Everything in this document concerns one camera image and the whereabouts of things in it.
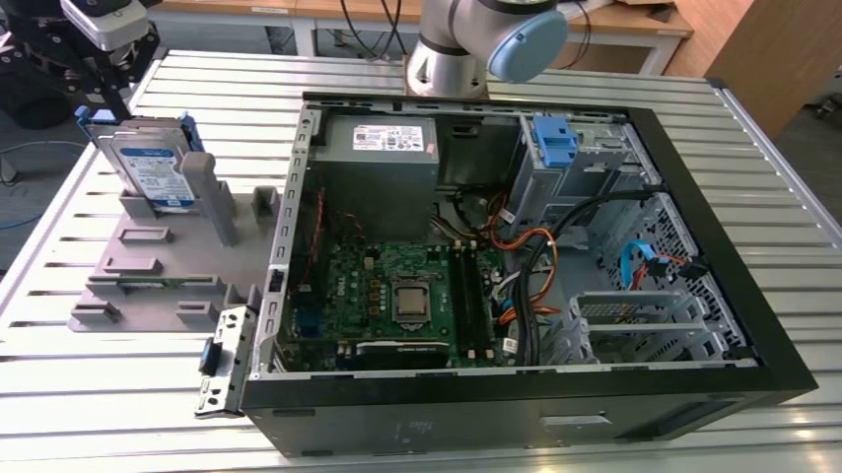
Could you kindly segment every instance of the blue cable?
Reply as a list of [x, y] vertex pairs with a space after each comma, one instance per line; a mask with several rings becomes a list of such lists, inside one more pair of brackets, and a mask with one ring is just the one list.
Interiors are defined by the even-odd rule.
[[0, 230], [16, 229], [16, 228], [24, 226], [26, 224], [31, 224], [35, 220], [38, 220], [43, 216], [44, 216], [44, 214], [38, 214], [32, 219], [26, 220], [24, 222], [19, 222], [18, 224], [4, 225], [3, 227], [0, 227]]
[[649, 244], [642, 239], [634, 239], [630, 241], [622, 249], [619, 254], [619, 281], [622, 282], [622, 286], [625, 288], [631, 284], [631, 268], [629, 265], [631, 264], [631, 252], [639, 249], [643, 253], [643, 261], [655, 260], [659, 263], [667, 263], [670, 260], [667, 258], [659, 258], [658, 253], [653, 249], [653, 245]]

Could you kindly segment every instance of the slotted aluminum table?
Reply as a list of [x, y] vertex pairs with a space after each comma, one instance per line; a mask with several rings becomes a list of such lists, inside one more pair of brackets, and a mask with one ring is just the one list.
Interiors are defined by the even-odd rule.
[[[490, 82], [493, 99], [653, 108], [821, 388], [671, 442], [391, 457], [286, 459], [247, 419], [192, 418], [202, 334], [64, 327], [123, 211], [122, 183], [88, 148], [0, 285], [3, 471], [575, 472], [842, 468], [842, 233], [730, 92], [698, 79], [549, 72]], [[356, 60], [170, 51], [136, 114], [199, 122], [232, 191], [284, 185], [302, 91], [399, 94], [402, 67]]]

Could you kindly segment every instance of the table leg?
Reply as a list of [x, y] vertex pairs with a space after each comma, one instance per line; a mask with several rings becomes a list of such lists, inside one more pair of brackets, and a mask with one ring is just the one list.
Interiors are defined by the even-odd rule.
[[641, 75], [659, 76], [663, 74], [681, 42], [679, 36], [658, 36], [658, 43], [650, 49], [643, 67], [641, 67]]
[[316, 22], [310, 18], [291, 18], [295, 48], [299, 56], [316, 56]]

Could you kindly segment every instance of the black front bezel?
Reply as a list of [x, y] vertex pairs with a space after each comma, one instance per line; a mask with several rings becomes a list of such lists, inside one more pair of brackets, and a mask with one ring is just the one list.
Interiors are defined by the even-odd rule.
[[527, 101], [395, 98], [347, 94], [304, 94], [304, 100], [331, 103], [352, 102], [358, 105], [391, 102], [392, 110], [402, 110], [404, 103], [408, 102], [458, 102], [467, 108], [493, 105], [509, 109], [523, 106], [623, 113], [629, 117], [650, 160], [661, 173], [710, 268], [710, 274], [730, 305], [743, 335], [750, 340], [761, 366], [739, 369], [525, 372], [523, 374], [386, 379], [338, 377], [304, 380], [250, 380], [244, 386], [242, 409], [750, 392], [754, 393], [753, 397], [765, 397], [770, 402], [782, 402], [818, 387], [673, 146], [673, 141], [650, 109]]

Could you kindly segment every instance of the metal bracket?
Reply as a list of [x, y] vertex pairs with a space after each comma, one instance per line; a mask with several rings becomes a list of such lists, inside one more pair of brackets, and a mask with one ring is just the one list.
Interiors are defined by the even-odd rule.
[[196, 419], [243, 416], [239, 399], [256, 318], [256, 313], [247, 306], [224, 310], [220, 314], [216, 332], [202, 355], [199, 369], [203, 378], [194, 412]]

